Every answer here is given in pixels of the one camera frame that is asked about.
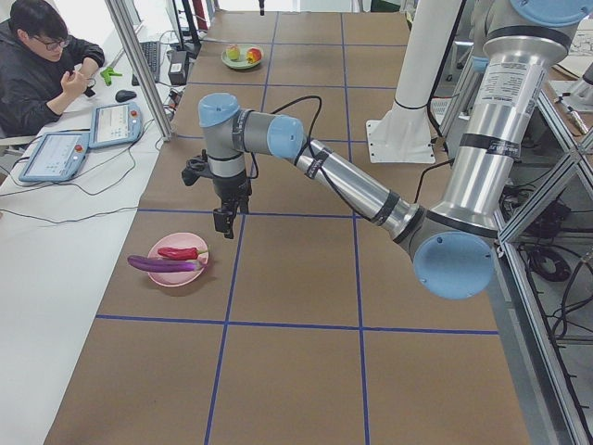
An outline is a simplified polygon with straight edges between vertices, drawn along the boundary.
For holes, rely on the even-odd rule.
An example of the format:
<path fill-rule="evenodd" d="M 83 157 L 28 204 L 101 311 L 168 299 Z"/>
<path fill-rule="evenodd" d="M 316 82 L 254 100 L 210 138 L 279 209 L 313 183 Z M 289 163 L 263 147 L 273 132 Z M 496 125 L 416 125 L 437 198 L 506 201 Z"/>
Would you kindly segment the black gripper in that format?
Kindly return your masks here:
<path fill-rule="evenodd" d="M 252 194 L 244 157 L 241 154 L 229 158 L 211 157 L 204 148 L 199 155 L 186 161 L 181 176 L 186 186 L 194 185 L 200 178 L 212 181 L 221 202 L 213 211 L 215 230 L 224 233 L 227 239 L 234 239 L 234 221 L 238 214 L 249 213 Z"/>

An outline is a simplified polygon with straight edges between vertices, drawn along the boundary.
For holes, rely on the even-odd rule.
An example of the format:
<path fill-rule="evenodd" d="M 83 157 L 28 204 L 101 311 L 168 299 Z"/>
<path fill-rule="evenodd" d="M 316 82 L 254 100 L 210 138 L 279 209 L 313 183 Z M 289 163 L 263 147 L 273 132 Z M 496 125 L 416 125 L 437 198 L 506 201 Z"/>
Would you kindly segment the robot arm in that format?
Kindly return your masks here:
<path fill-rule="evenodd" d="M 488 62 L 441 200 L 410 204 L 367 172 L 305 135 L 302 122 L 241 108 L 234 95 L 204 96 L 197 113 L 206 146 L 187 161 L 186 185 L 211 180 L 221 204 L 215 228 L 233 236 L 248 209 L 248 153 L 285 159 L 332 189 L 349 207 L 385 229 L 410 256 L 416 277 L 445 299 L 483 291 L 494 273 L 494 211 L 519 156 L 549 68 L 569 53 L 588 1 L 494 1 L 476 22 Z"/>

